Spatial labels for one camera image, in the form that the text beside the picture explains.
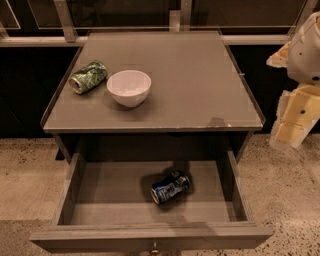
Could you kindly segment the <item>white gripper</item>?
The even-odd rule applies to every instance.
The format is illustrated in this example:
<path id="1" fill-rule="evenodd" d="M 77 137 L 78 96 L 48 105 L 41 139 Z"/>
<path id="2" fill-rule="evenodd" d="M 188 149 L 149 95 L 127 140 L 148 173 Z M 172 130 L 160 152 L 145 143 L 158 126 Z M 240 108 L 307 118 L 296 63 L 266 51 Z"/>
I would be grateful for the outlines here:
<path id="1" fill-rule="evenodd" d="M 266 64 L 287 67 L 291 79 L 305 83 L 283 91 L 269 141 L 275 149 L 298 148 L 320 119 L 320 86 L 315 86 L 320 85 L 320 11 L 311 14 Z"/>

